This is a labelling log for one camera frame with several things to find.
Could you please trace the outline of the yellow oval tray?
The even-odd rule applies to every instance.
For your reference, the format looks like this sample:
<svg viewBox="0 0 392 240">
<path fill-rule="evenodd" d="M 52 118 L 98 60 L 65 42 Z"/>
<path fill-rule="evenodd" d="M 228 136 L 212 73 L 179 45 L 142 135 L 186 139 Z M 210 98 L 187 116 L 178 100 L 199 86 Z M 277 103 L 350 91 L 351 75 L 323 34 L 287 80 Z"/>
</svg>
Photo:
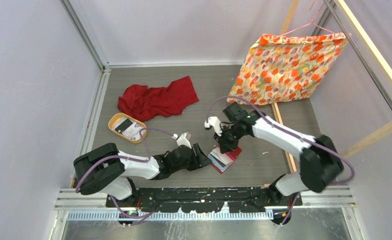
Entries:
<svg viewBox="0 0 392 240">
<path fill-rule="evenodd" d="M 108 122 L 108 128 L 121 138 L 133 143 L 139 144 L 147 135 L 147 131 L 143 130 L 146 125 L 125 113 L 116 113 Z"/>
</svg>

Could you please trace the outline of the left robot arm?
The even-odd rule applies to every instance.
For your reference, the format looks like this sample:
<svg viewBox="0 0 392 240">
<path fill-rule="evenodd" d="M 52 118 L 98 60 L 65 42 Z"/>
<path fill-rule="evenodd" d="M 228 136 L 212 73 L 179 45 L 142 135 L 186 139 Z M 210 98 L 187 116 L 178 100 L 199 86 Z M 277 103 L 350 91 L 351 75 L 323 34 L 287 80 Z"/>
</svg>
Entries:
<svg viewBox="0 0 392 240">
<path fill-rule="evenodd" d="M 197 143 L 180 145 L 151 157 L 128 154 L 116 144 L 107 143 L 73 161 L 77 179 L 75 191 L 84 196 L 104 193 L 125 207 L 132 207 L 138 197 L 131 177 L 159 181 L 181 170 L 191 172 L 211 163 Z"/>
</svg>

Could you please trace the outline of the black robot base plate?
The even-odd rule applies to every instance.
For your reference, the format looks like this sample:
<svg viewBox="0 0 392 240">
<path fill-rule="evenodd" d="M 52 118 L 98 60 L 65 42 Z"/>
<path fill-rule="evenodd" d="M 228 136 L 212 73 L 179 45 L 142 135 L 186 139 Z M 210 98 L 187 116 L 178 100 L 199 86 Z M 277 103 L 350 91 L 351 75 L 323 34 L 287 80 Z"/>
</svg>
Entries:
<svg viewBox="0 0 392 240">
<path fill-rule="evenodd" d="M 144 212 L 218 213 L 228 207 L 231 213 L 261 213 L 266 207 L 290 207 L 296 194 L 273 197 L 268 188 L 247 187 L 141 187 L 125 200 L 121 208 Z"/>
</svg>

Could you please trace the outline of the white VIP card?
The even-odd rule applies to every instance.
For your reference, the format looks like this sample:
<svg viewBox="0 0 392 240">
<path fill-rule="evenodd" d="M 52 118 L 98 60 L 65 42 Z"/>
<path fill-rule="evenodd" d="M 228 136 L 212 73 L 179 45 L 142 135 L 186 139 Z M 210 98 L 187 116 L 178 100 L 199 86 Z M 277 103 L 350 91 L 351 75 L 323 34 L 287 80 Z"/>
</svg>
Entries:
<svg viewBox="0 0 392 240">
<path fill-rule="evenodd" d="M 124 130 L 121 134 L 130 140 L 138 140 L 140 139 L 140 131 L 144 128 L 143 125 L 134 122 L 132 126 L 130 126 L 127 130 Z"/>
</svg>

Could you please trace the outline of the red card holder wallet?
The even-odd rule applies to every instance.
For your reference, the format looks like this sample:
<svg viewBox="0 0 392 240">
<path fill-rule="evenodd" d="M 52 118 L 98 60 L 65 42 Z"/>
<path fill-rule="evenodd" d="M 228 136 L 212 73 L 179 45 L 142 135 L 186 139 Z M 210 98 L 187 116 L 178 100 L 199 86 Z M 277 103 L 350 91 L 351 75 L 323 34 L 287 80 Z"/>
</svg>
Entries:
<svg viewBox="0 0 392 240">
<path fill-rule="evenodd" d="M 236 161 L 241 152 L 242 149 L 238 147 L 236 150 L 221 153 L 220 147 L 216 146 L 207 157 L 209 160 L 211 160 L 211 165 L 220 174 L 223 174 Z"/>
</svg>

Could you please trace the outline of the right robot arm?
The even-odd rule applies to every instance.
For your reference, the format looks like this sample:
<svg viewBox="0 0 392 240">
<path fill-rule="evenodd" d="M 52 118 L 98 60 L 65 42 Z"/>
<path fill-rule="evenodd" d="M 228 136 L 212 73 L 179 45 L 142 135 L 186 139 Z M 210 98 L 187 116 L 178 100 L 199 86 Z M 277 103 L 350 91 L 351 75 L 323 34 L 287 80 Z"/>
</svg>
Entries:
<svg viewBox="0 0 392 240">
<path fill-rule="evenodd" d="M 222 154 L 234 151 L 244 136 L 265 140 L 299 161 L 299 171 L 285 173 L 269 185 L 267 196 L 275 205 L 283 205 L 291 195 L 312 191 L 321 193 L 344 170 L 333 141 L 326 135 L 314 137 L 286 127 L 259 110 L 247 112 L 237 103 L 223 113 L 229 126 L 216 116 L 207 117 L 206 129 L 214 129 L 214 139 Z"/>
</svg>

